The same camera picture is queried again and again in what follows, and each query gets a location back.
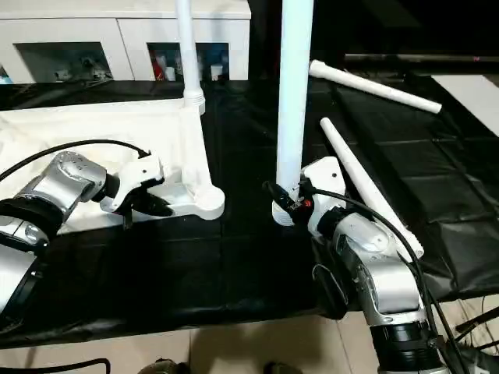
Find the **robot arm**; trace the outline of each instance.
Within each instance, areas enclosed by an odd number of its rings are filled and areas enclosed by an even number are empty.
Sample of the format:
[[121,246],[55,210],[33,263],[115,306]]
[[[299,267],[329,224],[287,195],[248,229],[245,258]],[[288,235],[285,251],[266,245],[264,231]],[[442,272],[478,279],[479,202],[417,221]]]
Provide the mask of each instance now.
[[158,157],[148,155],[117,174],[74,152],[58,153],[12,199],[0,201],[0,317],[12,323],[41,276],[40,257],[78,203],[131,220],[131,211],[172,215],[168,202],[147,192],[164,181]]
[[398,241],[393,233],[346,209],[341,200],[307,192],[304,186],[308,185],[345,194],[345,183],[335,157],[325,157],[305,167],[302,177],[296,202],[278,185],[267,183],[267,189],[295,224],[306,224],[315,241],[320,243],[316,247],[327,252],[319,253],[316,249],[313,274],[320,278],[320,287],[326,293],[341,295],[326,298],[343,304],[335,317],[341,318],[346,313],[348,300],[340,289],[344,282],[331,271],[333,262],[325,261],[333,257],[342,265],[344,274],[348,274],[357,294],[371,330],[380,362],[379,372],[448,373],[438,355],[437,338],[428,328],[416,280],[398,255]]

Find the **white pole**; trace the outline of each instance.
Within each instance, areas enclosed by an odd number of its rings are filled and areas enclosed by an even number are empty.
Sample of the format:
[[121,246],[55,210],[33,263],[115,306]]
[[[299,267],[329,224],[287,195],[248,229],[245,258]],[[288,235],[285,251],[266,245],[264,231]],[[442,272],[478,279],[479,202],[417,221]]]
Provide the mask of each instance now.
[[[312,19],[313,0],[283,1],[276,179],[292,199],[298,196],[302,167]],[[272,205],[272,215],[279,224],[293,224],[276,204]]]
[[310,75],[315,76],[316,78],[332,80],[333,82],[340,83],[344,86],[355,88],[372,95],[384,97],[388,100],[397,101],[398,103],[410,105],[411,107],[429,111],[430,113],[437,114],[440,109],[442,109],[442,105],[435,103],[434,101],[429,101],[427,99],[423,99],[422,97],[411,95],[410,93],[396,90],[395,88],[391,88],[359,76],[354,76],[348,72],[331,68],[322,61],[313,60],[310,63]]
[[[388,201],[374,184],[371,177],[367,174],[359,160],[357,160],[356,155],[353,154],[352,150],[350,150],[349,145],[343,140],[342,136],[331,123],[329,118],[322,118],[320,120],[320,126],[326,133],[326,137],[331,142],[334,151],[338,155],[338,158],[342,161],[342,165],[349,173],[349,177],[352,179],[353,184],[359,191],[359,194],[366,205],[369,208],[376,210],[379,214],[389,220],[402,233],[402,235],[404,235],[416,256],[418,258],[421,257],[424,254],[424,250],[417,237],[400,221],[400,218],[398,218],[396,212],[393,211]],[[398,242],[400,254],[403,255],[407,261],[412,261],[402,243],[397,238],[395,240]]]
[[175,0],[179,22],[180,56],[184,75],[184,101],[186,106],[197,106],[204,114],[204,94],[200,86],[197,66],[196,43],[194,41],[193,17],[190,0]]

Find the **white frame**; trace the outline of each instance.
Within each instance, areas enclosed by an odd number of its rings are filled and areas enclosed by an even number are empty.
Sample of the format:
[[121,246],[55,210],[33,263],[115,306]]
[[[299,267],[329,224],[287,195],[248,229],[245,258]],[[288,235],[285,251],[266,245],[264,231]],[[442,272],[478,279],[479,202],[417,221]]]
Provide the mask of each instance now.
[[[119,19],[136,80],[154,80],[147,43],[179,43],[176,19]],[[230,80],[247,80],[250,56],[249,19],[194,19],[196,43],[228,43]]]
[[36,83],[15,44],[99,42],[114,80],[133,80],[116,19],[7,19],[0,21],[0,64],[14,83]]

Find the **black plastic sheet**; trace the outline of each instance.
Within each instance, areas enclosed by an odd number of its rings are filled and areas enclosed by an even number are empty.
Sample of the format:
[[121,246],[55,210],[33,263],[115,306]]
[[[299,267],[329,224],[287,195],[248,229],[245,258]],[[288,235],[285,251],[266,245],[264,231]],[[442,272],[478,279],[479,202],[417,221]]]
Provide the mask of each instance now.
[[[442,95],[424,79],[402,85]],[[58,237],[23,325],[0,335],[0,348],[320,312],[309,236],[276,225],[261,189],[275,177],[278,83],[219,83],[204,92],[204,141],[213,183],[226,195],[224,215]],[[2,86],[0,109],[181,94],[166,82]],[[430,286],[446,299],[499,290],[499,183],[494,163],[483,163],[494,152],[483,144],[494,137],[451,109],[435,117],[311,80],[303,148],[303,164],[333,154],[319,126],[328,116],[420,238]],[[347,188],[356,195],[349,180]]]

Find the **white tube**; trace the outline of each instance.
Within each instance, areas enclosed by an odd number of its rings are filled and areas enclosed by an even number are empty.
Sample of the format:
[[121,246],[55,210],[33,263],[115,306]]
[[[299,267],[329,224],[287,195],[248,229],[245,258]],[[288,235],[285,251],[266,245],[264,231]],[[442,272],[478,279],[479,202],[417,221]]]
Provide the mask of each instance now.
[[[283,1],[276,179],[292,199],[298,196],[302,167],[312,19],[313,0]],[[281,225],[293,224],[290,216],[275,204],[272,215]]]
[[321,61],[313,60],[310,63],[309,73],[316,78],[332,80],[333,82],[343,84],[344,86],[384,97],[388,100],[397,101],[398,103],[410,105],[411,107],[429,111],[434,114],[437,114],[440,109],[442,109],[442,105],[435,103],[434,101],[429,101],[422,97],[411,95],[410,93],[396,90],[395,88],[375,83],[368,79],[360,78],[359,76],[354,76],[348,72],[331,68]]
[[[416,256],[418,258],[421,257],[424,254],[424,250],[417,237],[400,221],[397,214],[393,211],[390,204],[384,198],[378,187],[374,184],[371,177],[364,170],[355,154],[353,154],[352,150],[350,150],[350,147],[343,140],[342,136],[331,123],[329,118],[323,118],[320,121],[320,126],[326,133],[326,136],[331,142],[334,151],[338,155],[338,158],[342,161],[345,170],[349,173],[353,184],[359,191],[359,194],[363,198],[366,205],[369,208],[376,210],[379,214],[389,220],[404,235]],[[411,258],[405,250],[405,247],[398,239],[396,240],[398,242],[398,247],[400,248],[400,254],[410,262]]]
[[196,43],[194,41],[193,17],[190,0],[175,0],[179,21],[180,56],[184,75],[184,101],[186,106],[197,106],[200,114],[204,113],[204,94],[200,86],[197,66]]

